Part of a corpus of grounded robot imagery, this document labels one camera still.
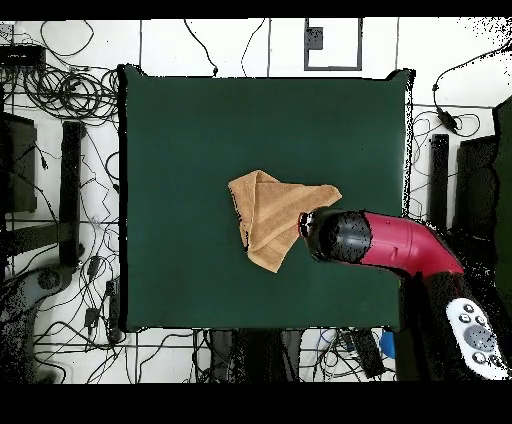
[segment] remote control button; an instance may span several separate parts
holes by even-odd
[[[464,340],[473,349],[482,352],[493,352],[496,347],[496,337],[487,328],[472,325],[464,331]]]
[[[486,362],[485,355],[480,352],[473,353],[473,360],[477,364],[484,364]]]
[[[463,322],[464,324],[468,324],[471,322],[471,318],[469,317],[469,315],[466,315],[466,314],[462,314],[459,317],[459,320],[460,320],[460,322]]]
[[[489,356],[489,360],[491,361],[491,363],[493,365],[497,366],[498,368],[502,368],[503,367],[503,364],[500,361],[500,358],[498,358],[496,355]]]

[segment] white floor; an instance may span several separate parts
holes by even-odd
[[[463,63],[474,56],[492,50],[503,44],[511,36],[510,25],[507,31],[500,31],[500,22],[489,18],[365,18],[363,26],[363,59],[361,72],[305,72],[303,60],[304,20],[299,18],[284,19],[251,18],[240,20],[190,20],[190,27],[208,48],[212,61],[219,69],[218,77],[243,77],[244,70],[248,77],[278,76],[309,76],[309,77],[348,77],[361,76],[365,78],[386,78],[395,69],[415,69],[416,79],[413,90],[413,117],[421,112],[434,111],[432,100],[432,86],[438,75],[446,69]],[[336,49],[336,41],[343,38],[352,40],[344,28],[349,25],[343,19],[339,20],[311,20],[311,25],[325,26],[325,52],[315,52],[312,60],[316,63],[332,63],[343,65],[353,62],[353,48],[347,42],[343,50],[345,56],[340,57]],[[17,42],[28,40],[41,41],[40,27],[42,22],[19,21],[15,27]],[[141,64],[148,75],[211,75],[212,66],[206,59],[201,46],[190,36],[182,20],[148,20],[148,21],[89,21],[94,29],[91,44],[79,54],[66,58],[74,65],[103,66],[115,68],[120,63]],[[251,44],[245,54],[242,69],[241,58],[251,34],[261,25],[261,28],[252,38]],[[85,44],[90,36],[90,30],[83,21],[49,22],[44,29],[44,36],[48,45],[61,54],[76,51]],[[59,63],[50,55],[47,61],[58,66]],[[494,133],[491,108],[508,98],[512,94],[511,72],[512,55],[501,54],[487,58],[462,69],[446,74],[439,83],[437,94],[439,105],[446,105],[446,110],[454,115],[475,114],[479,117],[481,125],[477,128],[476,119],[467,116],[463,119],[463,134],[472,134],[477,138]],[[29,101],[22,95],[17,95],[16,105],[27,105]],[[14,113],[33,119],[37,125],[38,146],[40,149],[60,157],[60,142],[62,140],[61,123],[42,111],[14,107]],[[417,170],[428,174],[428,141],[429,134],[421,136],[429,129],[437,127],[439,121],[431,113],[421,115],[414,125],[417,142],[422,146],[419,160],[415,164]],[[438,128],[437,133],[445,133]],[[88,184],[82,189],[84,208],[87,215],[98,224],[91,225],[84,208],[80,238],[86,247],[88,255],[94,244],[95,233],[101,239],[107,225],[118,217],[118,195],[112,189],[111,182],[102,166],[108,155],[119,148],[117,133],[112,124],[101,127],[88,128],[90,137],[84,139],[82,153],[84,162],[90,167],[82,167],[82,181],[85,182],[96,176],[98,184]],[[450,135],[450,174],[456,172],[456,151],[462,137]],[[60,164],[58,159],[47,155],[48,169],[37,167],[36,185],[40,187],[52,209],[58,211],[59,190],[55,181],[60,181]],[[117,158],[110,165],[110,171],[116,175]],[[412,197],[411,213],[422,215],[425,213],[427,190],[423,186],[428,181],[415,170],[411,175]],[[449,182],[448,222],[450,225],[453,216],[455,198],[456,176]],[[30,221],[46,220],[51,222],[51,214],[45,205],[44,199],[38,194],[38,209],[33,214],[17,214],[12,222],[13,228],[32,225]],[[111,233],[110,247],[116,249],[116,237]],[[24,268],[37,251],[19,255],[14,258],[10,272],[17,272]],[[105,247],[100,255],[108,256]],[[56,250],[37,257],[31,266],[56,258]],[[112,263],[114,273],[119,273],[119,264]],[[103,294],[107,273],[98,279],[99,296]],[[41,307],[36,322],[36,334],[42,334],[50,324],[55,321],[69,322],[76,330],[83,326],[86,306],[77,297],[70,303],[48,308],[64,303],[78,292],[78,281],[75,277],[71,286],[57,296],[49,298]],[[104,373],[101,383],[129,383],[134,381],[135,361],[140,364],[153,355],[163,338],[172,333],[182,335],[190,334],[190,329],[162,330],[150,329],[138,337],[138,348],[135,348],[135,335],[128,335],[118,349],[120,355],[113,365]],[[59,351],[49,361],[62,366],[67,377],[65,383],[85,383],[91,373],[106,359],[105,352],[83,352],[84,341],[73,337],[73,333],[62,328],[61,325],[53,327],[38,344],[37,350],[41,352],[38,358],[43,360]],[[301,365],[311,365],[316,360],[318,348],[324,349],[325,342],[318,344],[320,331],[310,329],[305,333],[302,342]],[[98,343],[105,342],[103,329],[96,337]],[[164,348],[143,366],[142,382],[182,382],[187,380],[191,370],[192,338],[168,337]],[[201,349],[199,354],[201,368],[209,366],[208,349]],[[336,367],[336,373],[347,371]],[[312,372],[308,368],[301,369],[301,377],[306,381],[312,380]],[[333,378],[332,381],[355,380],[354,376],[347,378]],[[316,380],[323,380],[321,373]]]

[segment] folded towel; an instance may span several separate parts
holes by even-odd
[[[285,184],[263,171],[237,178],[228,187],[247,256],[272,272],[277,272],[299,237],[299,214],[341,199],[336,187]]]

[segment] green table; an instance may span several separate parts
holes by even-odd
[[[317,263],[300,241],[277,274],[249,261],[227,184],[262,169],[337,186],[335,207],[399,216],[410,71],[212,79],[126,66],[120,76],[128,328],[398,325],[390,272]]]

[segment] tile grout line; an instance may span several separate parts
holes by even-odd
[[[139,24],[139,68],[142,69],[142,19]]]
[[[67,347],[85,347],[85,346],[89,346],[85,343],[37,343],[36,346],[67,346]],[[142,345],[142,344],[139,344],[138,346],[137,345],[134,345],[134,344],[119,344],[119,345],[115,345],[114,348],[131,348],[131,349],[136,349],[136,348],[148,348],[148,349],[155,349],[155,348],[161,348],[161,349],[191,349],[193,350],[194,349],[194,346],[189,346],[189,345],[163,345],[163,346],[160,346],[159,344],[156,344],[156,345],[152,345],[152,344],[149,344],[149,345]],[[210,350],[207,346],[200,346],[199,349],[201,350]],[[312,349],[312,348],[305,348],[305,349],[300,349],[300,352],[323,352],[323,350],[321,349]]]
[[[436,105],[429,105],[429,104],[423,104],[423,103],[413,103],[412,106],[420,106],[420,107],[433,107],[435,108]],[[459,109],[483,109],[483,110],[489,110],[494,109],[493,106],[464,106],[464,105],[438,105],[439,107],[454,107]]]
[[[272,33],[272,18],[268,18],[267,78],[270,77],[270,34],[271,33]]]
[[[400,40],[400,16],[396,19],[395,71],[398,70],[398,42]]]
[[[54,223],[55,221],[53,219],[6,219],[7,222],[34,222],[39,224],[44,223]],[[89,221],[80,221],[80,224],[90,224]],[[106,225],[106,224],[119,224],[119,221],[101,221],[98,222],[99,225]]]

